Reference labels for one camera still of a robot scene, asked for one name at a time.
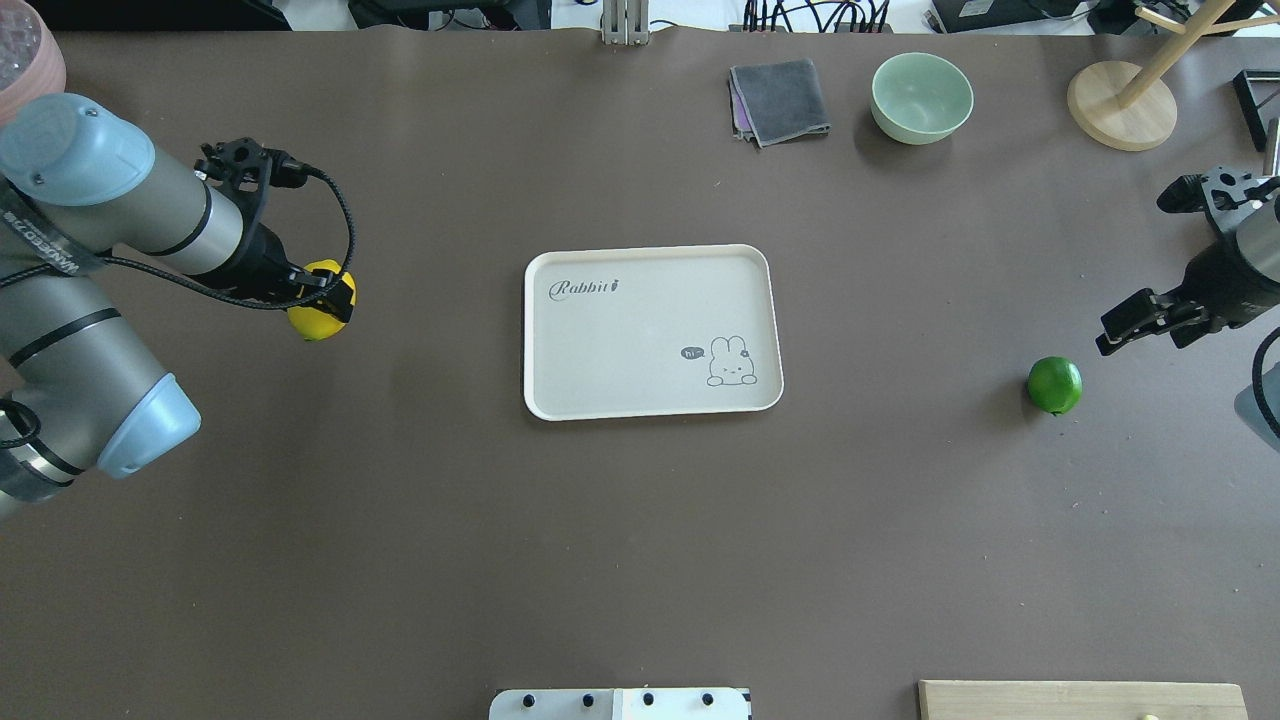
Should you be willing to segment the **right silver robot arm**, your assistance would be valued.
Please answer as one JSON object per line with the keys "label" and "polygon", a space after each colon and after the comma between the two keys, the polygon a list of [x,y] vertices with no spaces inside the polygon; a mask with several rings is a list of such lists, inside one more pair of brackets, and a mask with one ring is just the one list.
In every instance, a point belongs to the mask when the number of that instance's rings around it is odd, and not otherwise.
{"label": "right silver robot arm", "polygon": [[1138,290],[1101,316],[1094,343],[1102,356],[1148,336],[1176,348],[1222,329],[1242,328],[1277,306],[1277,201],[1249,201],[1243,211],[1206,209],[1213,242],[1166,293]]}

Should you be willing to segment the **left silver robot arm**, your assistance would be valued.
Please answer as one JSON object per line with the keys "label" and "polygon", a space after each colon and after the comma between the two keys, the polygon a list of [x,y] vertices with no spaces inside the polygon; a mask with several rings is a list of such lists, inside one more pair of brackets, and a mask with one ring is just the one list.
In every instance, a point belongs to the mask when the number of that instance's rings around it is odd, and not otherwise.
{"label": "left silver robot arm", "polygon": [[357,302],[340,261],[301,266],[262,222],[273,188],[324,170],[252,138],[205,143],[192,167],[77,94],[27,102],[3,128],[3,516],[96,468],[123,479],[186,442],[201,416],[93,281],[127,266],[237,307],[284,311],[325,340]]}

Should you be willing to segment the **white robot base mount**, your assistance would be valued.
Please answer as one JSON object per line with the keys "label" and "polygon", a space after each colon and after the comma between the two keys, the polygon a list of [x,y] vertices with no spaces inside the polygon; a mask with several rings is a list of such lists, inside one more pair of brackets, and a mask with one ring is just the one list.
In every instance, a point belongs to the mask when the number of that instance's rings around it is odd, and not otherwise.
{"label": "white robot base mount", "polygon": [[732,687],[532,688],[495,694],[489,719],[751,719]]}

